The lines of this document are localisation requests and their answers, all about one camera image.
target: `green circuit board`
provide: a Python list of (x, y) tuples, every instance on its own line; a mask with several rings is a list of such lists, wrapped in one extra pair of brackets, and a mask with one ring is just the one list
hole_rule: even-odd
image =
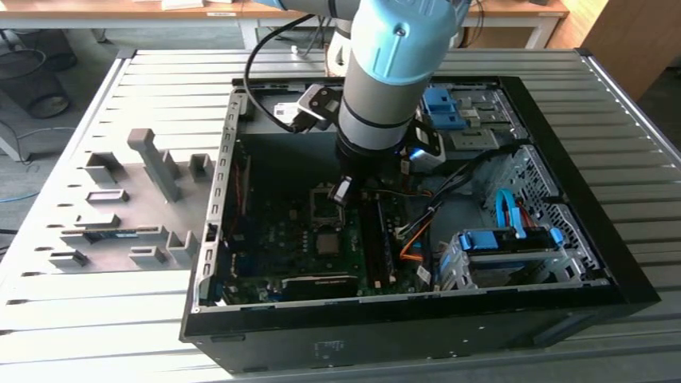
[[(391, 283), (377, 288), (366, 280), (361, 216), (355, 208), (339, 209), (326, 198), (325, 187), (273, 195), (250, 192), (247, 224), (239, 235), (245, 249), (231, 254), (233, 278), (223, 284), (229, 304), (279, 302), (287, 278), (355, 277), (357, 296), (413, 292), (414, 268), (402, 264)], [(390, 230), (403, 222), (403, 199), (382, 201)]]

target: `blue latch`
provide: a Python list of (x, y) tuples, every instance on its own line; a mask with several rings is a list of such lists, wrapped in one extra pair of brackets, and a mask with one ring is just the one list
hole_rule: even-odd
[(467, 238), (467, 234), (458, 235), (458, 242), (461, 243), (461, 249), (463, 249), (465, 251), (473, 248), (473, 245), (470, 244), (470, 239)]
[(457, 102), (443, 88), (427, 88), (423, 91), (425, 111), (430, 115), (435, 129), (465, 129), (467, 122), (457, 111)]
[(553, 242), (555, 242), (555, 245), (558, 247), (562, 247), (565, 244), (565, 237), (562, 237), (562, 231), (557, 227), (551, 227), (549, 230), (549, 234), (551, 235)]

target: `table leg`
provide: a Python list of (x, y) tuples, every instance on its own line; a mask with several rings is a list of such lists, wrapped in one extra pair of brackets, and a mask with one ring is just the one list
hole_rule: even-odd
[(525, 45), (526, 49), (546, 48), (549, 38), (551, 38), (558, 18), (541, 18), (539, 25), (531, 30), (530, 39)]
[(25, 161), (29, 158), (30, 153), (28, 153), (26, 151), (21, 151), (20, 156), (17, 145), (18, 145), (17, 139), (12, 132), (9, 131), (9, 128), (4, 126), (4, 124), (0, 124), (0, 150), (2, 150), (2, 152), (8, 154), (9, 158), (13, 161), (20, 162)]
[(255, 18), (239, 18), (238, 27), (243, 39), (243, 49), (253, 49), (257, 45), (257, 27), (259, 22)]
[(94, 40), (98, 43), (107, 42), (106, 29), (105, 28), (91, 28), (91, 29), (89, 29), (89, 31), (91, 32), (91, 35), (94, 36)]

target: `motherboard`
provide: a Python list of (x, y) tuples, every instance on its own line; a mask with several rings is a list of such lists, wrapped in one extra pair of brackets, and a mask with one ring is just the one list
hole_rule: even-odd
[(415, 264), (393, 262), (403, 197), (362, 193), (353, 208), (327, 199), (329, 184), (286, 194), (254, 187), (230, 236), (227, 304), (414, 292)]

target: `wooden desk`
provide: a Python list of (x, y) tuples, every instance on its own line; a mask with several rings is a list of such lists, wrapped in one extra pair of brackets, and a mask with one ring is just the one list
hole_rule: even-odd
[[(203, 8), (163, 11), (158, 2), (131, 0), (0, 0), (0, 23), (4, 28), (147, 28), (225, 26), (230, 19), (239, 19), (243, 45), (251, 49), (257, 43), (257, 27), (282, 26), (291, 18), (302, 15), (263, 6), (251, 0), (234, 1), (233, 4), (206, 2)], [(526, 39), (525, 48), (543, 48), (557, 21), (569, 12), (559, 0), (550, 0), (547, 6), (535, 6), (526, 0), (482, 0), (482, 5), (485, 27), (531, 30), (519, 39)], [(477, 16), (477, 7), (473, 6), (465, 27), (475, 26)], [(305, 25), (314, 25), (314, 21), (307, 21)], [(482, 41), (503, 38), (503, 35), (483, 35)]]
[(129, 28), (211, 26), (239, 16), (243, 4), (206, 2), (203, 8), (161, 10), (161, 2), (131, 0), (1, 0), (4, 28)]
[[(559, 0), (550, 0), (547, 6), (538, 6), (526, 0), (482, 0), (485, 10), (485, 18), (538, 18), (549, 16), (563, 18), (567, 16), (569, 9), (562, 5)], [(270, 6), (243, 0), (241, 7), (242, 18), (298, 18), (303, 14), (299, 12), (281, 11)], [(477, 17), (477, 7), (470, 7), (467, 15)]]
[[(558, 20), (569, 14), (569, 9), (559, 0), (550, 0), (547, 6), (530, 4), (526, 0), (482, 0), (482, 6), (485, 27), (531, 29), (530, 33), (525, 32), (525, 37), (519, 40), (523, 41), (526, 39), (525, 48), (527, 49), (543, 48), (546, 46)], [(282, 11), (263, 6), (253, 0), (242, 0), (238, 24), (245, 48), (251, 49), (257, 44), (255, 28), (282, 26), (290, 22), (291, 18), (298, 18), (302, 15), (299, 12)], [(473, 2), (463, 22), (465, 27), (474, 27), (477, 25), (478, 15), (479, 12)], [(307, 20), (302, 25), (315, 26), (317, 21)]]

